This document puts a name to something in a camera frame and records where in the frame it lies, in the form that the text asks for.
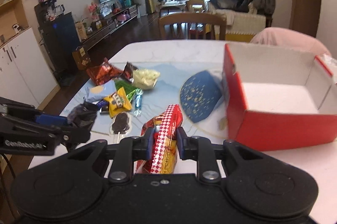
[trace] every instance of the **cabinet door handle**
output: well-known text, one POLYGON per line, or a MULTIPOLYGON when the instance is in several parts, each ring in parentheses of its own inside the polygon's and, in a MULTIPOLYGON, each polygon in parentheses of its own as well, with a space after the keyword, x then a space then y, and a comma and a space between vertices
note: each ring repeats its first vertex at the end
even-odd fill
POLYGON ((14 53, 14 50, 13 50, 13 48, 11 47, 11 49, 12 49, 12 52, 13 52, 13 55, 14 55, 14 57, 16 58, 16 55, 15 55, 15 53, 14 53))
POLYGON ((8 53, 8 50, 6 50, 6 52, 7 52, 7 55, 8 55, 8 57, 9 57, 9 59, 12 61, 12 58, 10 57, 10 55, 9 55, 9 53, 8 53))

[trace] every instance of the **pink chair cushion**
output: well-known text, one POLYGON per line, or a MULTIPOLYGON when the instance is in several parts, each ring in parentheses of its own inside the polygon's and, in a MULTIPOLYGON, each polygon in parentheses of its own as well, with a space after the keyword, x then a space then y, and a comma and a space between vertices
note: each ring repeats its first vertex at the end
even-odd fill
POLYGON ((330 51, 316 38, 285 28, 265 28, 255 35, 250 42, 253 44, 277 45, 294 50, 309 51, 315 55, 326 54, 331 56, 330 51))

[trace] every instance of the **white cabinet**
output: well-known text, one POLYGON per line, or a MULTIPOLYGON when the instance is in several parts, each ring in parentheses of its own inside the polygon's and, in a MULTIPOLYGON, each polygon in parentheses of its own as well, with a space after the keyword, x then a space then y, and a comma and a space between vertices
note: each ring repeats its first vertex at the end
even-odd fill
POLYGON ((4 47, 0 49, 0 96, 35 107, 39 105, 4 47))
POLYGON ((39 106, 57 86, 31 28, 0 49, 0 96, 39 106))

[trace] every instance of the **pink bag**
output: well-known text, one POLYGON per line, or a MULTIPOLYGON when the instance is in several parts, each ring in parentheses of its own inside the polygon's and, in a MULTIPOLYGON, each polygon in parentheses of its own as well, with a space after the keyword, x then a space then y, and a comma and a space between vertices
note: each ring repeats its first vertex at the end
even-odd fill
POLYGON ((117 20, 120 22, 124 22, 127 20, 126 15, 125 14, 120 14, 117 16, 117 20))

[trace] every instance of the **black plastic bag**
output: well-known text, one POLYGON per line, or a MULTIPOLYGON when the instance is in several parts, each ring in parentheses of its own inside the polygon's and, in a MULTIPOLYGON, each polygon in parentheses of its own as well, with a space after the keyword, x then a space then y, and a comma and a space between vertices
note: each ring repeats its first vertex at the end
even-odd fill
POLYGON ((98 110, 99 107, 97 105, 85 101, 73 108, 69 113, 67 117, 68 124, 91 130, 97 117, 98 110))

